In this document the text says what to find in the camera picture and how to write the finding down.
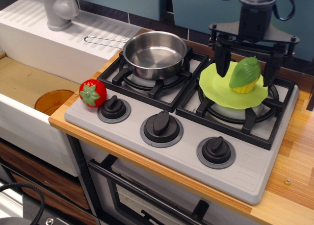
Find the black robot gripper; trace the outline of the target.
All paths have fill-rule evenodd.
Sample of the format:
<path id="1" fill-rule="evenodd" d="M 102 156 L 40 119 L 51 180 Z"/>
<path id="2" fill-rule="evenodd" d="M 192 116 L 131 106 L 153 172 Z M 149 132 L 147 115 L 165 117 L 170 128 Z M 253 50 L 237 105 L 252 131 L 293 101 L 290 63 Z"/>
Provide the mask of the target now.
<path id="1" fill-rule="evenodd" d="M 270 42 L 279 45 L 288 45 L 288 55 L 294 52 L 294 46 L 300 42 L 300 38 L 288 34 L 274 27 L 270 20 L 271 16 L 279 17 L 276 5 L 249 5 L 243 4 L 240 11 L 240 19 L 233 23 L 212 23 L 209 25 L 212 31 L 211 39 L 216 40 L 216 34 L 233 36 L 238 41 L 248 41 L 251 44 L 257 42 Z M 224 77 L 229 69 L 231 52 L 229 46 L 220 41 L 216 41 L 214 46 L 214 60 L 217 73 Z M 271 86 L 279 71 L 284 55 L 272 53 L 266 62 L 263 76 L 263 86 Z"/>

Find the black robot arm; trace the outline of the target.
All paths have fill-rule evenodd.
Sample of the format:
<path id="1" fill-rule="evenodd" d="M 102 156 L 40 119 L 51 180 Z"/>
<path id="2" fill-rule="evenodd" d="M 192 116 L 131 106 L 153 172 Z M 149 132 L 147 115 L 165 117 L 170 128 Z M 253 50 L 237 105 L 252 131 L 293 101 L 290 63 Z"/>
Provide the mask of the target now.
<path id="1" fill-rule="evenodd" d="M 242 4 L 240 18 L 233 23 L 212 23 L 209 25 L 211 37 L 209 47 L 214 51 L 217 73 L 227 74 L 233 51 L 255 52 L 268 56 L 264 69 L 263 85 L 271 86 L 282 62 L 292 58 L 294 47 L 299 37 L 288 34 L 274 27 L 270 20 L 275 16 L 280 21 L 287 21 L 294 16 L 295 2 L 286 17 L 278 14 L 277 0 L 239 0 Z"/>

